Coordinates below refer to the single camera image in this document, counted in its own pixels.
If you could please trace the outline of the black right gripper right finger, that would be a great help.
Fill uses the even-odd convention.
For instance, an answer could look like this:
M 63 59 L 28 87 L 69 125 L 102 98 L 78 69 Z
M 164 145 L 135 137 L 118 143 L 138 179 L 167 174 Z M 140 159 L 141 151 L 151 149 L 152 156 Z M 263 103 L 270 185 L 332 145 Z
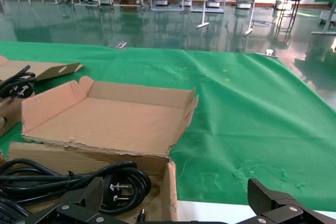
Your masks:
M 256 178 L 248 180 L 247 199 L 257 223 L 335 223 L 335 219 L 305 207 L 290 194 L 268 189 Z

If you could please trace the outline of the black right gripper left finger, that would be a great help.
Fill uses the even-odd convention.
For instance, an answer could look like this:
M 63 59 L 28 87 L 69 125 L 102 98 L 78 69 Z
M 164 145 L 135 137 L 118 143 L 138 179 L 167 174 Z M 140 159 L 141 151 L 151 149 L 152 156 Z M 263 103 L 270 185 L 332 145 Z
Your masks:
M 93 223 L 103 201 L 103 179 L 66 192 L 52 206 L 19 220 L 20 223 Z

